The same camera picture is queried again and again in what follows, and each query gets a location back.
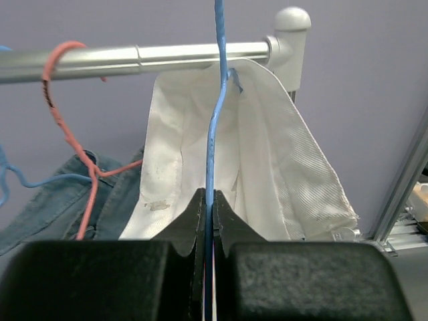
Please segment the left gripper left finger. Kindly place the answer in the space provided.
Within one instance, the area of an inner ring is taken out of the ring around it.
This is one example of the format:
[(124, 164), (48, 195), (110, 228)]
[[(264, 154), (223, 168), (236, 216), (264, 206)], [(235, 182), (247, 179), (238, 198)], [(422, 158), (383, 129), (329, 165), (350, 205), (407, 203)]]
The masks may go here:
[(205, 192), (157, 236), (36, 241), (1, 279), (2, 320), (200, 320)]

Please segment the denim skirt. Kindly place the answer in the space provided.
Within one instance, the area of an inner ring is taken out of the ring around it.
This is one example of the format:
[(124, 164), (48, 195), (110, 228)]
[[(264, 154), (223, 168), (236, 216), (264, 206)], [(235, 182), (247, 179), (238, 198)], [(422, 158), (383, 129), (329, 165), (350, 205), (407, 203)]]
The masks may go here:
[[(117, 240), (139, 196), (140, 168), (101, 177), (84, 238)], [(1, 230), (1, 255), (39, 240), (75, 240), (91, 184), (62, 179), (40, 187), (19, 215)]]

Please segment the blue wire hanger front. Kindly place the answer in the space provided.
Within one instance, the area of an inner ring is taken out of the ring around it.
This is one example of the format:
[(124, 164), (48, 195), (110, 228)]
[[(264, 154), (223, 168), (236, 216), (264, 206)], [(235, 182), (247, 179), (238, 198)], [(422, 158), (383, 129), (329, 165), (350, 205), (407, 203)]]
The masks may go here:
[(204, 317), (213, 319), (213, 204), (215, 197), (215, 139), (223, 103), (227, 95), (229, 79), (242, 91), (239, 76), (234, 68), (227, 66), (224, 1), (215, 0), (215, 29), (219, 49), (220, 91), (217, 103), (211, 115), (207, 133), (207, 156), (205, 175), (205, 281), (204, 281)]

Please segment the blue wire hanger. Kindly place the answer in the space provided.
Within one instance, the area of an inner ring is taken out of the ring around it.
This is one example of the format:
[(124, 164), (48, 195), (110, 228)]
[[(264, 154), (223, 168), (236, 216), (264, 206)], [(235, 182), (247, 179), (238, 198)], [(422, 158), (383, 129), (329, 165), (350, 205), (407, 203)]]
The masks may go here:
[(55, 172), (51, 160), (60, 154), (53, 145), (55, 133), (49, 130), (46, 110), (37, 105), (37, 99), (22, 104), (26, 95), (22, 88), (1, 87), (1, 205), (11, 197), (9, 177), (26, 189), (58, 181), (91, 181), (88, 175)]
[(207, 133), (207, 156), (205, 175), (205, 281), (204, 281), (204, 317), (213, 319), (213, 204), (215, 197), (215, 139), (223, 103), (227, 95), (229, 79), (242, 91), (239, 76), (234, 68), (227, 66), (224, 1), (215, 0), (215, 29), (219, 49), (220, 91), (217, 103), (211, 115)]

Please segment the pink wire hanger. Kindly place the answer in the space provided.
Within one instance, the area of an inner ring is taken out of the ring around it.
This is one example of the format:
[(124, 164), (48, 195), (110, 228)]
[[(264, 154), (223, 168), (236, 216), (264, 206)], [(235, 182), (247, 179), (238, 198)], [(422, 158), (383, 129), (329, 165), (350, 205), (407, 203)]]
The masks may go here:
[(51, 82), (51, 75), (55, 69), (56, 64), (59, 62), (60, 58), (67, 52), (72, 49), (81, 49), (85, 48), (86, 45), (84, 43), (81, 43), (79, 41), (65, 41), (61, 44), (59, 44), (57, 47), (55, 47), (51, 53), (48, 55), (47, 61), (43, 67), (43, 72), (41, 75), (41, 84), (42, 84), (42, 91), (43, 96), (45, 98), (45, 101), (49, 107), (49, 111), (51, 115), (53, 116), (53, 119), (55, 120), (56, 124), (60, 127), (62, 132), (64, 133), (64, 140), (74, 149), (79, 159), (85, 164), (85, 166), (88, 169), (88, 174), (91, 179), (91, 189), (90, 189), (90, 195), (86, 204), (86, 208), (84, 211), (84, 214), (82, 216), (82, 220), (76, 235), (76, 240), (83, 240), (85, 234), (86, 234), (86, 228), (89, 226), (92, 210), (94, 207), (94, 203), (96, 200), (96, 195), (98, 192), (98, 179), (99, 178), (106, 178), (106, 177), (112, 177), (114, 175), (123, 173), (125, 171), (128, 171), (130, 169), (134, 169), (137, 167), (141, 167), (142, 160), (135, 161), (133, 163), (130, 163), (126, 166), (120, 167), (118, 169), (115, 169), (113, 171), (102, 171), (97, 165), (93, 163), (92, 160), (90, 160), (89, 156), (85, 153), (83, 147), (80, 145), (76, 137), (74, 136), (73, 132), (70, 130), (68, 125), (66, 124), (66, 121), (63, 119), (62, 115), (60, 114), (60, 111), (58, 107), (55, 105), (53, 98), (51, 96), (50, 92), (50, 82)]

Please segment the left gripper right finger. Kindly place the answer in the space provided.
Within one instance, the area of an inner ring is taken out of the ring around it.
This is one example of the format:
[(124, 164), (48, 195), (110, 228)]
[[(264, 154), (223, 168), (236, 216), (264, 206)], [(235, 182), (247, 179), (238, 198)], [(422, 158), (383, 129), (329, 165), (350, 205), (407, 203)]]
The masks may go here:
[(268, 241), (221, 191), (213, 204), (218, 320), (412, 320), (396, 273), (357, 242)]

